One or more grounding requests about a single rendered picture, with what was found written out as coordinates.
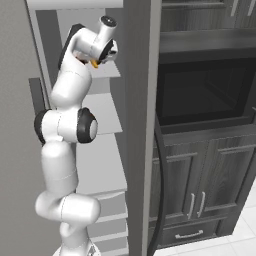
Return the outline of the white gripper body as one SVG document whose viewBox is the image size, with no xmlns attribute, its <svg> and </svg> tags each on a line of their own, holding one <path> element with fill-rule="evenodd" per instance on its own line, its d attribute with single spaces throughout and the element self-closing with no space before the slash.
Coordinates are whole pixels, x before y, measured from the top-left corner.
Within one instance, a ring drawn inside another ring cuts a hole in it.
<svg viewBox="0 0 256 256">
<path fill-rule="evenodd" d="M 117 58 L 117 55 L 118 55 L 117 42 L 113 41 L 113 46 L 111 47 L 107 55 L 107 61 L 114 61 Z"/>
</svg>

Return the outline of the small grey freezer rack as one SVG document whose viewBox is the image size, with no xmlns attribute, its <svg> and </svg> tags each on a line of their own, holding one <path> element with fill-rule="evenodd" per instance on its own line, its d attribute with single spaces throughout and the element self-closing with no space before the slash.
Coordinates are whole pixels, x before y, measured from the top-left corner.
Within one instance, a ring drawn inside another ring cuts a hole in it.
<svg viewBox="0 0 256 256">
<path fill-rule="evenodd" d="M 105 64 L 100 64 L 97 68 L 93 67 L 91 64 L 87 65 L 93 78 L 113 78 L 120 77 L 120 72 L 115 65 L 114 61 L 109 61 Z"/>
</svg>

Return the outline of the medium grey freezer rack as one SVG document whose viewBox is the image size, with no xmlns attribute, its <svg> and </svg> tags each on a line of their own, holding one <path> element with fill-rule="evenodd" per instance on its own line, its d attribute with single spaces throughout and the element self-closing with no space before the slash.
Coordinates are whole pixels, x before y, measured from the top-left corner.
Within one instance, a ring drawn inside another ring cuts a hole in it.
<svg viewBox="0 0 256 256">
<path fill-rule="evenodd" d="M 87 95 L 82 103 L 96 117 L 98 135 L 120 133 L 122 127 L 110 93 Z"/>
</svg>

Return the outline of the large grey freezer rack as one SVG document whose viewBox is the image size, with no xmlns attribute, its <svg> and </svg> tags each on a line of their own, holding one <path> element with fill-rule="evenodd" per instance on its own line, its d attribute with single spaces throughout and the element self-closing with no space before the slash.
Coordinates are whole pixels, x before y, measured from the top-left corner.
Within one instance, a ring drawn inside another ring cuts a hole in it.
<svg viewBox="0 0 256 256">
<path fill-rule="evenodd" d="M 76 161 L 79 193 L 99 195 L 127 189 L 114 134 L 98 135 L 89 144 L 78 144 Z"/>
</svg>

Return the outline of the grey freezer door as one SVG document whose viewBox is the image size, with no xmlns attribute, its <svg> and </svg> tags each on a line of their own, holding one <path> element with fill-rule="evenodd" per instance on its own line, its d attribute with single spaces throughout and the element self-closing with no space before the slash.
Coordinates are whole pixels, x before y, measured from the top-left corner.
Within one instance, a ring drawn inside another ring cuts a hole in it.
<svg viewBox="0 0 256 256">
<path fill-rule="evenodd" d="M 29 79 L 39 75 L 25 0 L 0 0 L 0 256 L 51 256 L 58 242 L 34 209 L 43 178 Z"/>
</svg>

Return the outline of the dark wood cupboard door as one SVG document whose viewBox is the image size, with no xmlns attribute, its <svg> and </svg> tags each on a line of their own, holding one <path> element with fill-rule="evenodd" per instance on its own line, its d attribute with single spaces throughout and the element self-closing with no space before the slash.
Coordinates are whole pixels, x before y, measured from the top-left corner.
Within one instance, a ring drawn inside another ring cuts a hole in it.
<svg viewBox="0 0 256 256">
<path fill-rule="evenodd" d="M 229 214 L 238 209 L 238 198 L 255 149 L 256 145 L 221 148 L 219 141 L 209 147 L 202 189 L 206 198 L 201 217 Z"/>
<path fill-rule="evenodd" d="M 191 193 L 196 195 L 199 176 L 203 165 L 203 154 L 199 152 L 167 157 L 167 189 L 165 224 L 187 221 Z M 160 163 L 155 157 L 152 162 L 150 222 L 157 220 L 160 202 Z"/>
</svg>

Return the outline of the grey freezer drawer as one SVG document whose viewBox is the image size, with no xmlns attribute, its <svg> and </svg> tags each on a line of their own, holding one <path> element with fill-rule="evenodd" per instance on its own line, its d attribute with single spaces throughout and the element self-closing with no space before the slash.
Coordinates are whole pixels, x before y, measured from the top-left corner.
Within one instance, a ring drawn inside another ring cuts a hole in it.
<svg viewBox="0 0 256 256">
<path fill-rule="evenodd" d="M 102 256 L 128 256 L 128 210 L 125 193 L 97 195 L 101 214 L 95 224 L 88 227 L 93 243 Z"/>
</svg>

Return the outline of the dark wood cupboard housing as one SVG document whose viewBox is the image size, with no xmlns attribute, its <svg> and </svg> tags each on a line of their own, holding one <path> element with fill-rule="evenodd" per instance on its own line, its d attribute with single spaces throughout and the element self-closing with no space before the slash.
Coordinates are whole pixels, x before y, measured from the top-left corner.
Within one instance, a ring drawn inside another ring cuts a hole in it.
<svg viewBox="0 0 256 256">
<path fill-rule="evenodd" d="M 250 2 L 251 0 L 239 0 L 236 13 L 231 17 L 233 0 L 163 0 L 158 66 L 161 63 L 256 58 L 256 4 L 248 17 Z M 252 122 L 248 125 L 172 134 L 162 132 L 162 137 L 166 161 L 168 156 L 192 152 L 202 153 L 204 157 L 191 219 L 175 224 L 164 222 L 163 229 L 210 220 L 218 220 L 219 223 L 211 237 L 169 246 L 160 245 L 162 230 L 157 249 L 232 234 L 256 178 L 256 149 L 238 198 L 238 209 L 229 214 L 197 217 L 206 181 L 205 164 L 209 159 L 209 147 L 216 141 L 220 142 L 221 148 L 256 145 L 256 108 Z M 159 158 L 154 138 L 152 162 L 155 157 Z M 149 217 L 149 241 L 153 236 L 156 221 L 151 223 Z"/>
</svg>

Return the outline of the black microwave oven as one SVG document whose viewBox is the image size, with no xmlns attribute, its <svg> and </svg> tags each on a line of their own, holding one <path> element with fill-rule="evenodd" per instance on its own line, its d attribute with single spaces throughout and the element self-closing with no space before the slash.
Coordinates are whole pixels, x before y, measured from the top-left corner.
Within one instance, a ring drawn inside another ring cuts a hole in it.
<svg viewBox="0 0 256 256">
<path fill-rule="evenodd" d="M 164 134 L 248 125 L 256 108 L 256 58 L 161 63 L 156 113 Z"/>
</svg>

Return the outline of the dark wood drawer front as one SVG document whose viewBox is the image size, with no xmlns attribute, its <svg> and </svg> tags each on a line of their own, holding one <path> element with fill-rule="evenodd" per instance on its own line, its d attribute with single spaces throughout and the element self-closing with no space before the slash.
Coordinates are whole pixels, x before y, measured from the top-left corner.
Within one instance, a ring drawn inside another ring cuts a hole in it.
<svg viewBox="0 0 256 256">
<path fill-rule="evenodd" d="M 202 238 L 208 238 L 214 235 L 219 221 L 210 220 L 206 222 L 198 222 L 192 224 L 181 225 L 177 227 L 168 227 L 163 229 L 163 235 L 160 242 L 161 246 L 169 246 L 176 243 L 185 243 L 192 240 L 198 240 Z M 176 234 L 186 235 L 196 233 L 198 230 L 203 230 L 204 233 L 197 237 L 188 239 L 175 239 Z"/>
</svg>

